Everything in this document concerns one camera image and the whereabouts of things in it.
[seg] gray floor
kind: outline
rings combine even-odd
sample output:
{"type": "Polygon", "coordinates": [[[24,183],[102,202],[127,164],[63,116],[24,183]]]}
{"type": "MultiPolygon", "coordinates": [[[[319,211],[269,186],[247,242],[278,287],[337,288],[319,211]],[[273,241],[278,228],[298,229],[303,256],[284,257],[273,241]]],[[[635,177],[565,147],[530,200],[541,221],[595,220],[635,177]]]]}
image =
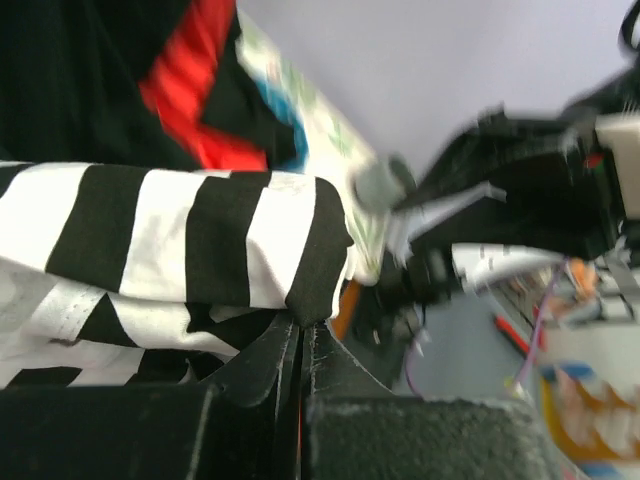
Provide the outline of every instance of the gray floor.
{"type": "MultiPolygon", "coordinates": [[[[374,149],[400,151],[420,174],[488,106],[553,110],[625,65],[617,38],[631,3],[239,0],[374,149]]],[[[425,394],[495,393],[521,363],[482,300],[456,299],[428,322],[413,366],[425,394]]]]}
{"type": "MultiPolygon", "coordinates": [[[[486,299],[455,298],[449,306],[429,310],[427,326],[431,340],[422,344],[424,357],[412,353],[406,365],[424,395],[495,395],[504,392],[505,379],[522,364],[522,356],[493,327],[486,299]]],[[[395,390],[411,393],[404,378],[395,390]]]]}

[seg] colorful package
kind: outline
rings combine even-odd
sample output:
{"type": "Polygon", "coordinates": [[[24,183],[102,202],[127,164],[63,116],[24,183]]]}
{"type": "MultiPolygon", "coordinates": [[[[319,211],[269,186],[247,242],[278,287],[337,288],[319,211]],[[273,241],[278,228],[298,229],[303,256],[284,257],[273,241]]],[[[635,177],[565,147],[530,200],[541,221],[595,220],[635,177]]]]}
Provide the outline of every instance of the colorful package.
{"type": "Polygon", "coordinates": [[[637,279],[640,270],[616,252],[594,263],[572,259],[539,268],[490,288],[525,338],[540,316],[540,411],[558,448],[592,479],[640,479],[637,279]],[[552,285],[556,268],[562,272],[552,285]]]}

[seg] striped shirt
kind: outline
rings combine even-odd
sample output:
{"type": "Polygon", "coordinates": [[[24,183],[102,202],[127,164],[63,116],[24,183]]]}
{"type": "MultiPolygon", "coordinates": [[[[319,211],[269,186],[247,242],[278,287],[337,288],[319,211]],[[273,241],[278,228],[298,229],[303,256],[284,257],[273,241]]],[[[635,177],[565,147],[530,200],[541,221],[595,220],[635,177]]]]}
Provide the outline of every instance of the striped shirt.
{"type": "Polygon", "coordinates": [[[337,315],[353,275],[319,178],[0,167],[0,388],[187,381],[194,353],[228,361],[278,310],[337,315]]]}

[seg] black plastic part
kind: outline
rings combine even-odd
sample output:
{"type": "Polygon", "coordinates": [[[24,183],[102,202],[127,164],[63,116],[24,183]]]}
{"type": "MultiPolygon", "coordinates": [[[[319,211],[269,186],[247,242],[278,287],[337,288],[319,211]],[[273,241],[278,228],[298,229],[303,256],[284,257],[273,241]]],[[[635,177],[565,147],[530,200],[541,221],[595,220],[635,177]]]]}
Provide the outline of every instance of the black plastic part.
{"type": "Polygon", "coordinates": [[[400,202],[404,210],[488,181],[511,190],[566,189],[583,175],[591,134],[556,119],[493,113],[460,133],[421,182],[400,202]]]}
{"type": "Polygon", "coordinates": [[[406,267],[383,271],[375,294],[384,311],[394,312],[413,303],[445,303],[459,289],[451,251],[427,249],[424,254],[409,258],[406,267]]]}
{"type": "Polygon", "coordinates": [[[204,380],[223,390],[213,425],[218,472],[238,479],[294,480],[298,454],[302,333],[288,313],[204,380]]]}
{"type": "Polygon", "coordinates": [[[402,371],[408,342],[394,337],[394,314],[384,312],[372,288],[363,288],[350,328],[342,344],[373,377],[387,388],[402,371]],[[376,327],[383,326],[377,334],[376,327]]]}
{"type": "Polygon", "coordinates": [[[625,248],[629,250],[629,266],[640,266],[640,221],[626,221],[622,225],[622,235],[625,236],[625,248]]]}
{"type": "Polygon", "coordinates": [[[5,390],[2,478],[212,478],[220,404],[213,385],[5,390]]]}
{"type": "Polygon", "coordinates": [[[424,249],[456,243],[522,245],[595,259],[615,246],[617,225],[606,211],[564,208],[562,215],[562,207],[483,198],[414,239],[411,248],[420,255],[424,249]]]}
{"type": "Polygon", "coordinates": [[[325,324],[304,332],[302,398],[315,395],[392,397],[325,324]]]}

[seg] clothing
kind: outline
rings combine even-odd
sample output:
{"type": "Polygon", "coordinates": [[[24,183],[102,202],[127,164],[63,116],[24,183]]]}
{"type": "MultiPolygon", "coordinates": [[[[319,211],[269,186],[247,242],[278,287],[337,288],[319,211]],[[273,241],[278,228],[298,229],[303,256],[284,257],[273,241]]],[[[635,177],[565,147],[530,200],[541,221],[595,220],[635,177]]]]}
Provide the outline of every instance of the clothing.
{"type": "MultiPolygon", "coordinates": [[[[247,156],[251,169],[264,169],[264,152],[275,163],[288,160],[293,132],[270,113],[238,64],[240,33],[230,0],[135,0],[117,8],[108,0],[3,2],[0,144],[13,158],[38,163],[73,159],[192,171],[243,169],[247,156]],[[194,5],[213,13],[224,7],[227,27],[219,29],[210,58],[215,82],[200,92],[198,118],[183,132],[198,135],[185,138],[157,108],[147,108],[148,91],[145,104],[139,84],[157,78],[158,59],[175,50],[174,34],[194,5]],[[199,149],[191,148],[194,142],[199,149]]],[[[186,74],[185,60],[197,63],[182,55],[172,66],[186,74]]],[[[152,91],[158,98],[169,94],[157,85],[152,91]]]]}
{"type": "Polygon", "coordinates": [[[4,162],[0,225],[0,387],[185,380],[337,315],[355,267],[335,188],[284,172],[4,162]]]}
{"type": "Polygon", "coordinates": [[[309,145],[307,143],[307,135],[304,131],[304,125],[296,112],[295,106],[286,97],[286,95],[269,84],[265,78],[255,80],[260,95],[275,116],[285,125],[291,125],[293,128],[293,140],[296,146],[295,156],[281,165],[275,165],[274,168],[286,170],[288,172],[300,172],[304,169],[307,156],[309,155],[309,145]]]}

